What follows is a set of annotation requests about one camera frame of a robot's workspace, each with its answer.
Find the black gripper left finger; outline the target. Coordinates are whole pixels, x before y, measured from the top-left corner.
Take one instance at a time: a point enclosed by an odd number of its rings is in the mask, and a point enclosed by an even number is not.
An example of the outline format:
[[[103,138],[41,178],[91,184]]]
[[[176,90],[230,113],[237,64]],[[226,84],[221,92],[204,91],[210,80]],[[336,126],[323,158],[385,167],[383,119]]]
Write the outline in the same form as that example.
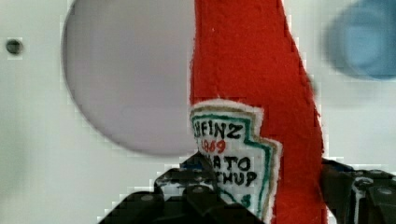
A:
[[[99,224],[264,224],[240,203],[219,196],[214,170],[199,152],[127,196]]]

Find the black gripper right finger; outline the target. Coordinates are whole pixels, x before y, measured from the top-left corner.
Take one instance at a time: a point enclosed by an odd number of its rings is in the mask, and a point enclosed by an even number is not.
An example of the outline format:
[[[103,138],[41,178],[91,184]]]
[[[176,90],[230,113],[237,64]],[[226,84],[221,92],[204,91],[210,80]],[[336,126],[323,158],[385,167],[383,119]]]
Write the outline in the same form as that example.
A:
[[[323,159],[320,187],[337,224],[396,224],[393,174]]]

